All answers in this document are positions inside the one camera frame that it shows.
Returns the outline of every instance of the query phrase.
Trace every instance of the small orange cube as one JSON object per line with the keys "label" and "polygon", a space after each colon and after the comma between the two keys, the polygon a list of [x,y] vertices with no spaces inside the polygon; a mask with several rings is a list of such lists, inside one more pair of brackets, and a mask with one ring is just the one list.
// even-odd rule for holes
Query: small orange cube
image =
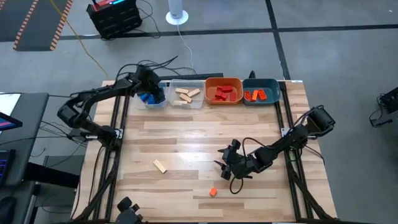
{"label": "small orange cube", "polygon": [[212,187],[212,188],[210,189],[210,195],[211,195],[212,197],[215,197],[216,194],[217,194],[217,189],[215,189],[214,187]]}

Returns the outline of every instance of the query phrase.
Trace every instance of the concrete floor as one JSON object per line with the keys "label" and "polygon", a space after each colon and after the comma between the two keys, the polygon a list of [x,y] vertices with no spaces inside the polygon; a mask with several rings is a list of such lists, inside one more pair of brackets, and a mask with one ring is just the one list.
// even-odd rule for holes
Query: concrete floor
{"label": "concrete floor", "polygon": [[[75,1],[68,20],[79,34],[97,34],[85,12],[90,0]],[[164,21],[166,1],[149,1],[160,31],[175,30]],[[146,12],[149,6],[137,1]],[[184,1],[190,20],[181,30],[269,28],[263,0]],[[394,0],[273,0],[278,27],[355,26],[396,24]],[[154,32],[146,19],[141,27]],[[64,28],[62,35],[71,35]],[[280,34],[290,76],[303,80],[312,106],[323,104],[337,124],[320,140],[336,211],[342,220],[396,223],[398,211],[398,131],[395,123],[372,128],[369,115],[376,97],[398,83],[398,30],[346,30]],[[193,50],[198,73],[223,72],[226,77],[283,79],[274,37],[266,34],[184,36]],[[85,40],[88,51],[111,77],[84,54],[78,41],[61,40],[54,52],[15,52],[13,43],[0,43],[1,91],[68,95],[96,88],[113,78],[119,67],[149,59],[163,62],[179,55],[175,67],[190,67],[190,54],[180,37]],[[162,71],[159,75],[168,75]],[[58,121],[56,111],[63,99],[51,98],[44,120]],[[76,145],[67,140],[41,139],[32,154],[66,156]],[[82,155],[81,148],[77,154]],[[32,158],[42,163],[43,157]],[[70,208],[53,208],[64,212]],[[36,223],[65,221],[68,215],[39,210]]]}

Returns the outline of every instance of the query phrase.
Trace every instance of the black box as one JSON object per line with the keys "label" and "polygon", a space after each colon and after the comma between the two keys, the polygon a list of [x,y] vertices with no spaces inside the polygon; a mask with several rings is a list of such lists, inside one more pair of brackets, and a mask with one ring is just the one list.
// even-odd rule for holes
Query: black box
{"label": "black box", "polygon": [[120,37],[142,23],[136,0],[105,0],[89,4],[86,12],[104,39]]}

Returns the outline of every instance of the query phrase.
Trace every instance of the wooden tabletop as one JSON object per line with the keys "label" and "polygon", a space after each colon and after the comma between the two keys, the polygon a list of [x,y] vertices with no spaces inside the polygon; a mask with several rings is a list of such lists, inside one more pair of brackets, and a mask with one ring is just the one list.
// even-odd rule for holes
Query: wooden tabletop
{"label": "wooden tabletop", "polygon": [[[304,85],[286,82],[290,107],[297,119],[309,110]],[[294,211],[283,153],[274,165],[253,179],[245,179],[240,193],[229,192],[229,181],[220,177],[221,161],[218,149],[224,149],[232,139],[256,138],[272,144],[280,138],[280,129],[274,106],[211,106],[203,103],[201,109],[183,110],[168,105],[164,110],[140,109],[136,99],[129,105],[127,126],[122,146],[112,221],[119,215],[116,205],[129,197],[141,207],[139,213],[149,222],[272,222],[293,221]],[[280,101],[287,126],[283,100]],[[109,125],[114,99],[98,103],[94,121]],[[119,109],[119,120],[123,99]],[[310,147],[319,150],[316,141]],[[259,146],[245,143],[247,152]],[[88,204],[94,163],[99,142],[88,144],[81,172],[81,195],[76,215]],[[96,167],[96,192],[103,161],[101,154]],[[159,160],[167,169],[162,174],[153,165]],[[309,191],[327,213],[335,217],[335,207],[322,160],[303,150],[303,168]],[[239,188],[240,180],[233,187]],[[209,196],[212,187],[216,197]],[[104,216],[108,193],[103,197],[101,215]],[[305,216],[302,196],[298,194],[302,215]]]}

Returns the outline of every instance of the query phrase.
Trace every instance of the computer monitor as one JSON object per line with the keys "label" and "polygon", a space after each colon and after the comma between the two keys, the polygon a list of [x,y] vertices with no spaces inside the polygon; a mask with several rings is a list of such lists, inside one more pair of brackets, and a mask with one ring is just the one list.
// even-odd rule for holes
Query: computer monitor
{"label": "computer monitor", "polygon": [[22,127],[22,122],[0,112],[0,131]]}

